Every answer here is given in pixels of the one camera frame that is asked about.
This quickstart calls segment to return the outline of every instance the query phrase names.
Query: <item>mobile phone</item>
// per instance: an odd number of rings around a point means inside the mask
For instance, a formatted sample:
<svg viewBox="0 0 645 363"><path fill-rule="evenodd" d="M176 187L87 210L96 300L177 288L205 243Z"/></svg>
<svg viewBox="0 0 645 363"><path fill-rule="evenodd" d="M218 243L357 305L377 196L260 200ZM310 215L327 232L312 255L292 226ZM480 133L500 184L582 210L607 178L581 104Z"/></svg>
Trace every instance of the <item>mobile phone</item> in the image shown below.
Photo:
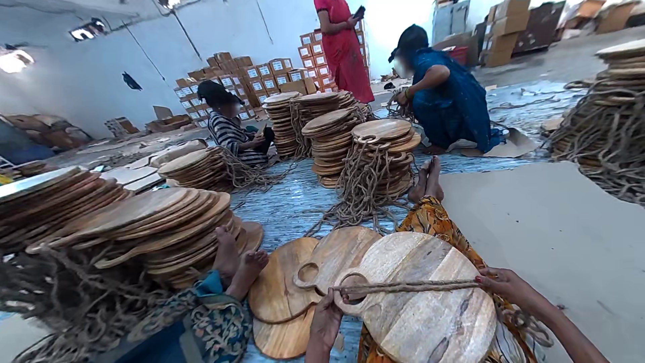
<svg viewBox="0 0 645 363"><path fill-rule="evenodd" d="M360 18L365 15L365 6L361 5L358 10L356 10L356 13L354 13L353 18Z"/></svg>

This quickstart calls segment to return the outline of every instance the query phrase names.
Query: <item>orange floral fabric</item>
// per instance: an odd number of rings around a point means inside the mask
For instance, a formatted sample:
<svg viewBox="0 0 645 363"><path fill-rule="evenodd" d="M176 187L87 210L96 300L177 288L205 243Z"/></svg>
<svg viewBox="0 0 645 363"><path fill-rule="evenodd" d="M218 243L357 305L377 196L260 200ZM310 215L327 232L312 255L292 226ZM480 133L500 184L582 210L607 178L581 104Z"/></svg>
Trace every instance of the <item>orange floral fabric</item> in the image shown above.
<svg viewBox="0 0 645 363"><path fill-rule="evenodd" d="M407 217L401 222L400 226L396 228L397 232L420 232L432 234L448 242L454 248L463 253L477 269L486 267L484 260L475 252L475 250L470 246L468 240L461 233L455 222L450 220L446 209L444 209L441 202L431 196L425 196L417 203L410 211L408 212ZM500 304L508 309L513 309L512 305L503 299L494 296L493 297L496 304ZM511 331L519 345L522 347L524 354L526 355L527 362L536 362L535 356L528 345L521 338L521 334L517 331L517 328L510 324L510 322L504 322L504 325L508 327ZM498 357L498 354L491 352L487 357L485 362L502 362L502 359ZM385 355L378 344L374 341L370 332L367 330L366 326L363 324L361 331L361 341L359 344L359 354L358 354L358 363L394 363L387 355Z"/></svg>

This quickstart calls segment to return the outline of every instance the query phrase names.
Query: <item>bare foot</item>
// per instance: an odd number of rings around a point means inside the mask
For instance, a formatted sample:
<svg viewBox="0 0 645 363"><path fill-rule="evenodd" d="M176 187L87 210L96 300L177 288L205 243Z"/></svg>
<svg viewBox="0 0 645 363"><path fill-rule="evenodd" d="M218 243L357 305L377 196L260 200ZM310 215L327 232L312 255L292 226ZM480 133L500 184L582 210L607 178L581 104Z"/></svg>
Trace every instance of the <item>bare foot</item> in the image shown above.
<svg viewBox="0 0 645 363"><path fill-rule="evenodd" d="M408 193L408 200L411 201L412 203L418 203L421 198L425 195L424 193L426 192L426 182L428 179L428 169L430 168L430 163L432 161L428 160L423 165L421 168L419 168L419 181L417 184L412 188L412 190Z"/></svg>
<svg viewBox="0 0 645 363"><path fill-rule="evenodd" d="M425 149L423 149L423 153L429 154L429 155L441 155L444 152L446 152L446 149L436 145L430 145L429 147L426 147Z"/></svg>
<svg viewBox="0 0 645 363"><path fill-rule="evenodd" d="M219 276L224 285L230 285L240 264L235 238L224 226L215 228L215 234L219 245L217 246L217 256L215 256L213 270L219 271Z"/></svg>
<svg viewBox="0 0 645 363"><path fill-rule="evenodd" d="M428 181L426 182L425 196L433 196L440 202L444 198L443 189L439 185L439 173L441 172L441 162L438 156L432 157L430 171L428 173Z"/></svg>
<svg viewBox="0 0 645 363"><path fill-rule="evenodd" d="M269 255L265 250L260 250L244 253L241 259L240 266L231 281L231 286L226 290L227 295L239 301L244 300L249 288L269 262Z"/></svg>

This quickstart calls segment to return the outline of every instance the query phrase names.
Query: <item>hand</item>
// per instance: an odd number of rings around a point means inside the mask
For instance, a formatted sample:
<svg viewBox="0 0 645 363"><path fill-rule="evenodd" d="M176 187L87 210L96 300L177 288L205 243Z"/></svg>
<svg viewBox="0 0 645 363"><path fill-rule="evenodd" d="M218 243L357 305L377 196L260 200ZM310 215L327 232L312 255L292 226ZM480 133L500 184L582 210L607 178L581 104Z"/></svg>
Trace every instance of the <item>hand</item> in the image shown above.
<svg viewBox="0 0 645 363"><path fill-rule="evenodd" d="M405 105L408 101L409 101L409 99L408 99L407 95L405 94L405 91L402 91L402 92L401 92L401 93L399 93L399 95L397 96L397 102L398 102L401 106Z"/></svg>
<svg viewBox="0 0 645 363"><path fill-rule="evenodd" d="M318 352L329 353L341 327L341 318L342 311L334 304L333 290L330 287L327 296L318 303L313 314L307 351L312 348Z"/></svg>
<svg viewBox="0 0 645 363"><path fill-rule="evenodd" d="M347 21L346 21L347 29L353 29L356 26L356 23L359 22L359 20L360 19L358 19L358 18L356 18L354 16L350 16L350 18L347 19Z"/></svg>
<svg viewBox="0 0 645 363"><path fill-rule="evenodd" d="M482 276L475 277L475 281L484 289L498 294L538 319L553 308L549 300L512 270L488 267L479 270L479 273Z"/></svg>

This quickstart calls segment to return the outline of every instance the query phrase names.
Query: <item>woman in blue outfit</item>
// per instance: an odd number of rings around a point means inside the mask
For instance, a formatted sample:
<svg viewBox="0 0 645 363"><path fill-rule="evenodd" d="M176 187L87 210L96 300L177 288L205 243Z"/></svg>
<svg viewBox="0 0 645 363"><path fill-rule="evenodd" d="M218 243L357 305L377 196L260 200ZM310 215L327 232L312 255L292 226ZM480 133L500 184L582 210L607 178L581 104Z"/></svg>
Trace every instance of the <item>woman in blue outfit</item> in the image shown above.
<svg viewBox="0 0 645 363"><path fill-rule="evenodd" d="M251 336L252 319L241 301L268 262L266 251L238 256L224 227L212 270L152 311L119 345L95 363L239 362Z"/></svg>
<svg viewBox="0 0 645 363"><path fill-rule="evenodd" d="M444 152L457 140L471 141L481 152L502 141L500 130L490 127L484 88L447 53L430 48L423 28L412 25L401 34L389 59L393 60L402 77L413 77L398 102L412 103L432 154Z"/></svg>

